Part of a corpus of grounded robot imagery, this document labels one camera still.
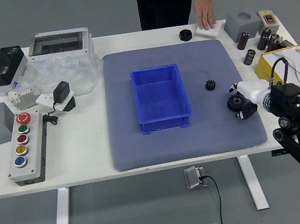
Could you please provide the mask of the person's left hand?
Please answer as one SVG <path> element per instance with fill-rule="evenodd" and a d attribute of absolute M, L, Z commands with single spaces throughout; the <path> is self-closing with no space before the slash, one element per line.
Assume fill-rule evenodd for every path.
<path fill-rule="evenodd" d="M 194 0 L 194 12 L 200 29 L 209 30 L 216 24 L 214 0 Z"/>

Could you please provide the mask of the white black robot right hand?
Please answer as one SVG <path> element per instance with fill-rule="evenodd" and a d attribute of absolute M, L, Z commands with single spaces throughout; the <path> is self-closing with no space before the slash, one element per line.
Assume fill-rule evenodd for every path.
<path fill-rule="evenodd" d="M 266 80 L 240 81 L 233 84 L 229 92 L 232 93 L 234 90 L 249 100 L 249 103 L 236 114 L 236 118 L 242 120 L 250 118 L 257 111 L 258 105 L 270 112 L 270 89 Z"/>

